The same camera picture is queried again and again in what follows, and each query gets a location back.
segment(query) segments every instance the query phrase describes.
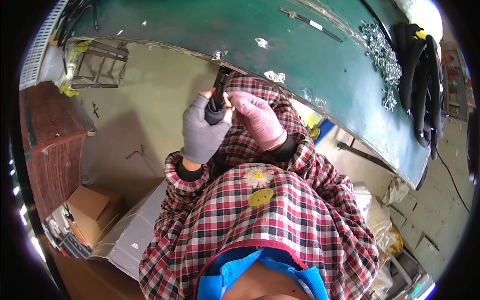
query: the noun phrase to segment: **brown wooden furniture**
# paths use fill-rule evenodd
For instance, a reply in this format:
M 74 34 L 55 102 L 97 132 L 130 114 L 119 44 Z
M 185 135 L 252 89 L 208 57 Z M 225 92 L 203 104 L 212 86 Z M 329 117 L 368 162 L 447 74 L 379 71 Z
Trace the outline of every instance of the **brown wooden furniture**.
M 81 184 L 86 131 L 52 82 L 20 92 L 20 124 L 28 177 L 44 221 Z

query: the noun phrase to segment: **black sleeve cuff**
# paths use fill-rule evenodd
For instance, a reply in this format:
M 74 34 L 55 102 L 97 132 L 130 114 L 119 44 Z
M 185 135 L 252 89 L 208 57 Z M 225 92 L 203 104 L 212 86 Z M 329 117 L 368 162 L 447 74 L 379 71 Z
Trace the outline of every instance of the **black sleeve cuff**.
M 277 162 L 282 162 L 290 160 L 296 151 L 297 144 L 291 136 L 287 136 L 287 140 L 285 140 L 285 143 L 283 143 L 283 145 L 269 152 L 274 160 L 276 160 Z
M 183 165 L 182 160 L 183 158 L 178 162 L 177 166 L 175 167 L 175 170 L 177 171 L 180 179 L 187 182 L 194 182 L 199 180 L 204 174 L 203 165 L 200 167 L 200 169 L 196 171 L 188 171 Z

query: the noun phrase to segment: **blue collar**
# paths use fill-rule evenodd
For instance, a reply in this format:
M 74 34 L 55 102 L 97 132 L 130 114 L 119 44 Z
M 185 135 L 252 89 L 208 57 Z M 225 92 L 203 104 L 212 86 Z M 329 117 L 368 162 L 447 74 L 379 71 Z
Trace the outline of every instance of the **blue collar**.
M 216 258 L 219 262 L 227 260 L 223 265 L 215 267 L 215 264 L 207 272 L 207 275 L 201 276 L 198 284 L 197 299 L 220 300 L 223 294 L 235 283 L 235 281 L 245 272 L 255 261 L 261 262 L 271 270 L 281 272 L 290 276 L 299 288 L 301 288 L 312 299 L 328 300 L 325 285 L 322 277 L 318 273 L 317 267 L 313 266 L 306 270 L 298 271 L 294 266 L 281 262 L 285 260 L 285 251 L 273 248 L 261 248 L 251 252 L 240 259 L 228 260 L 228 257 L 239 256 L 240 252 L 248 253 L 252 247 L 241 247 L 232 249 L 221 254 Z

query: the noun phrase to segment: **metal stool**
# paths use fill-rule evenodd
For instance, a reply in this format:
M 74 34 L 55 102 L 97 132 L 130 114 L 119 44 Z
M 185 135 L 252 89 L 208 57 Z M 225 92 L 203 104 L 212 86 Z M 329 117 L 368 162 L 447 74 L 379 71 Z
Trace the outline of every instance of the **metal stool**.
M 91 48 L 97 48 L 97 49 L 105 50 L 106 52 L 101 52 L 101 51 L 98 51 L 97 49 L 91 49 Z M 102 57 L 102 60 L 101 60 L 100 64 L 98 65 L 98 71 L 95 74 L 95 76 L 79 76 L 80 69 L 82 68 L 82 64 L 84 62 L 85 55 L 87 55 L 87 54 Z M 84 81 L 87 81 L 89 83 L 87 83 L 87 84 L 74 84 L 74 83 L 72 83 L 72 85 L 71 85 L 72 89 L 99 88 L 99 87 L 117 88 L 117 87 L 119 87 L 118 84 L 101 84 L 101 83 L 98 83 L 98 79 L 100 78 L 100 74 L 102 73 L 103 65 L 104 65 L 105 60 L 107 58 L 113 59 L 113 60 L 123 61 L 126 64 L 127 59 L 128 59 L 128 54 L 129 53 L 128 53 L 128 50 L 126 48 L 125 49 L 118 49 L 118 48 L 114 48 L 114 47 L 109 46 L 109 45 L 105 45 L 105 44 L 102 44 L 102 43 L 99 43 L 99 42 L 96 42 L 96 41 L 92 41 L 88 45 L 88 50 L 83 53 L 82 58 L 80 60 L 80 64 L 79 64 L 79 66 L 78 66 L 78 68 L 75 72 L 75 76 L 73 77 L 73 80 L 84 80 Z

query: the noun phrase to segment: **person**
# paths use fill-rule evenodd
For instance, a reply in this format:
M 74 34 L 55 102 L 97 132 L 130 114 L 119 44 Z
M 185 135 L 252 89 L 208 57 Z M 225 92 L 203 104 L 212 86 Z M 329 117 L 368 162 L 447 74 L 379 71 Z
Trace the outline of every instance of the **person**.
M 239 73 L 210 126 L 199 93 L 139 281 L 146 299 L 359 299 L 378 250 L 352 184 L 314 149 L 288 97 Z

